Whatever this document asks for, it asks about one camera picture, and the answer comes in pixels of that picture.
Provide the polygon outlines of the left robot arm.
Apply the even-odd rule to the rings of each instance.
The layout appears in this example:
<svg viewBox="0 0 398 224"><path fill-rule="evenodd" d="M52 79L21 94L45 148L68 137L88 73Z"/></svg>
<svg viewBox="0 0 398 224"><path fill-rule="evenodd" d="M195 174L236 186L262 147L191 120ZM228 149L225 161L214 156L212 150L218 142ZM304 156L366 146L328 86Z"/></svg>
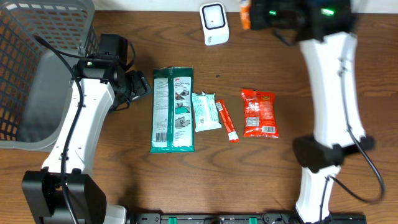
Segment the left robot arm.
<svg viewBox="0 0 398 224"><path fill-rule="evenodd" d="M142 71L132 70L130 40L101 34L99 49L78 57L74 66L67 53L46 40L36 41L51 50L72 76L72 98L58 139L39 171L28 170L22 180L30 212L36 223L134 223L122 205L110 205L93 180L96 147L106 115L121 105L151 94Z"/></svg>

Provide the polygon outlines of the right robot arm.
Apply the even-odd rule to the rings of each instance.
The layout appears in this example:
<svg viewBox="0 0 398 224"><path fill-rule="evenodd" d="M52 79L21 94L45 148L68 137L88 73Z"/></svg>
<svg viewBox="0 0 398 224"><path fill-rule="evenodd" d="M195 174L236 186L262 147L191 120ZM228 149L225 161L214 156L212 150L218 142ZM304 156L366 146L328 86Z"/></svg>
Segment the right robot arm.
<svg viewBox="0 0 398 224"><path fill-rule="evenodd" d="M335 223L328 204L344 159L372 149L359 116L355 86L354 27L358 14L350 1L251 1L252 30L282 29L296 35L287 45L298 45L310 80L314 130L293 141L302 168L300 194L293 223Z"/></svg>

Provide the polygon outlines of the red and white snack packet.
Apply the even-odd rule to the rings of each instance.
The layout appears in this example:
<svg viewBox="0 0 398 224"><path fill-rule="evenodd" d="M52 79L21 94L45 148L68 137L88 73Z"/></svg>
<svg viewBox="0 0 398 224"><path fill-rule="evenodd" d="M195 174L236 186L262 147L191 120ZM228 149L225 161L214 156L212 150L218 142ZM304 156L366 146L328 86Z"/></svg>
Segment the red and white snack packet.
<svg viewBox="0 0 398 224"><path fill-rule="evenodd" d="M226 128L226 131L228 133L228 139L232 143L239 142L239 137L238 134L235 130L233 121L230 117L229 111L224 103L223 100L216 100L216 107L219 111L219 114L221 115L221 119L223 120L224 126Z"/></svg>

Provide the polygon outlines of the red snack bag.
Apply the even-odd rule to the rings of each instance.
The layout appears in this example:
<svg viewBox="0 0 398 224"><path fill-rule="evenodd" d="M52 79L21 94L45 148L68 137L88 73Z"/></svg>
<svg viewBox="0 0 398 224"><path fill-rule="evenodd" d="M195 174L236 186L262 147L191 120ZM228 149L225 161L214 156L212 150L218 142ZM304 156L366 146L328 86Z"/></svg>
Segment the red snack bag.
<svg viewBox="0 0 398 224"><path fill-rule="evenodd" d="M269 91L242 89L244 101L244 137L278 138L274 113L275 94Z"/></svg>

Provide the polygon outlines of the orange and white snack packet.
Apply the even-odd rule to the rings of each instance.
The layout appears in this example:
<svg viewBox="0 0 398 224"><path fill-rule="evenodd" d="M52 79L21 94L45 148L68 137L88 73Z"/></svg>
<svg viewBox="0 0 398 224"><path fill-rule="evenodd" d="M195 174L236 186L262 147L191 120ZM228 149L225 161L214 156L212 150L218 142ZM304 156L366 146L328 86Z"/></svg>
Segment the orange and white snack packet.
<svg viewBox="0 0 398 224"><path fill-rule="evenodd" d="M239 0L240 19L244 30L251 28L250 9L251 0Z"/></svg>

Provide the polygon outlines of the light green wipes pack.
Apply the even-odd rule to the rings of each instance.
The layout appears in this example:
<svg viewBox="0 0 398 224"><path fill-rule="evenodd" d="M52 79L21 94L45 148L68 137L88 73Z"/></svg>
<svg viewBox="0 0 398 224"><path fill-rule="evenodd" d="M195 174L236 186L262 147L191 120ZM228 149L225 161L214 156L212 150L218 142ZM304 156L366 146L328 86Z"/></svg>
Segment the light green wipes pack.
<svg viewBox="0 0 398 224"><path fill-rule="evenodd" d="M220 129L218 109L215 104L215 94L192 94L193 110L195 113L195 131L209 131Z"/></svg>

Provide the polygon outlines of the green and white package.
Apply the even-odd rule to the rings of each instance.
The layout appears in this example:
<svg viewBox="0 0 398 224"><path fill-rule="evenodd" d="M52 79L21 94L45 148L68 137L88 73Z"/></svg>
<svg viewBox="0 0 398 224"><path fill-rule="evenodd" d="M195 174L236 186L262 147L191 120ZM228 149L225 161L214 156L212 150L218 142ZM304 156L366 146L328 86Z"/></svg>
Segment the green and white package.
<svg viewBox="0 0 398 224"><path fill-rule="evenodd" d="M193 69L154 70L152 154L193 152Z"/></svg>

